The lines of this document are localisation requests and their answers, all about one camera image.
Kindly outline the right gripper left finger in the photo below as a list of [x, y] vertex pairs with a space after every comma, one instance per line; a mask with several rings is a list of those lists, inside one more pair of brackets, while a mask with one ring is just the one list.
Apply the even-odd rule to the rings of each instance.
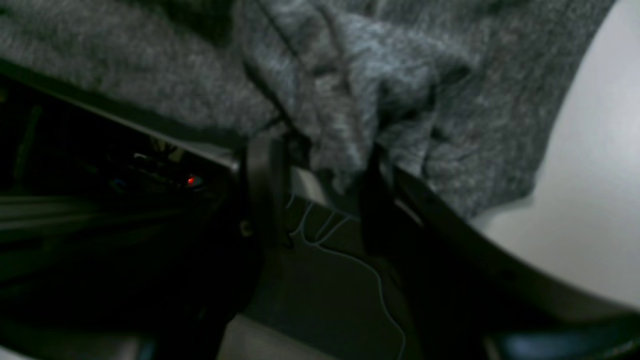
[[211, 196], [214, 209], [185, 262], [185, 319], [162, 322], [152, 360], [215, 360], [263, 273], [281, 273], [282, 254], [293, 248], [284, 214], [290, 174], [287, 142], [258, 137], [217, 174], [189, 186]]

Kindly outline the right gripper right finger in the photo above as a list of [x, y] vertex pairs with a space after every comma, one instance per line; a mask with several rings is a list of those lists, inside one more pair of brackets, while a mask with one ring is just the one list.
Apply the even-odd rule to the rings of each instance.
[[359, 192], [365, 250], [390, 264], [425, 356], [637, 360], [639, 312], [491, 243], [375, 148]]

